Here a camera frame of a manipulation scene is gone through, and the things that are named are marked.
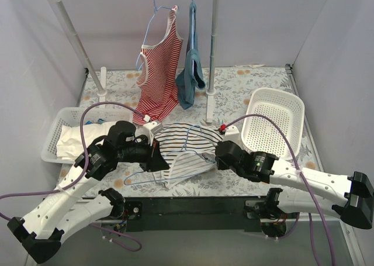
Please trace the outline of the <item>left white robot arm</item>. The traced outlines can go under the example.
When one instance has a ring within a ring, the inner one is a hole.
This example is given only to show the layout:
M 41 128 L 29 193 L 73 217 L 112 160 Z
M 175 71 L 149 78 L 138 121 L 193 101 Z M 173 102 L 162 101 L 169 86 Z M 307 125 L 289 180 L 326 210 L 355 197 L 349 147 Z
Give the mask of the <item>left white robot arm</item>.
M 68 174 L 46 193 L 44 200 L 22 217 L 13 217 L 7 227 L 38 264 L 52 258 L 63 242 L 94 221 L 121 219 L 126 212 L 124 197 L 115 189 L 99 191 L 96 198 L 78 208 L 82 196 L 117 168 L 118 163 L 137 163 L 144 172 L 168 169 L 154 133 L 160 122 L 148 122 L 144 133 L 128 121 L 116 122 L 106 135 L 95 138 L 75 160 Z

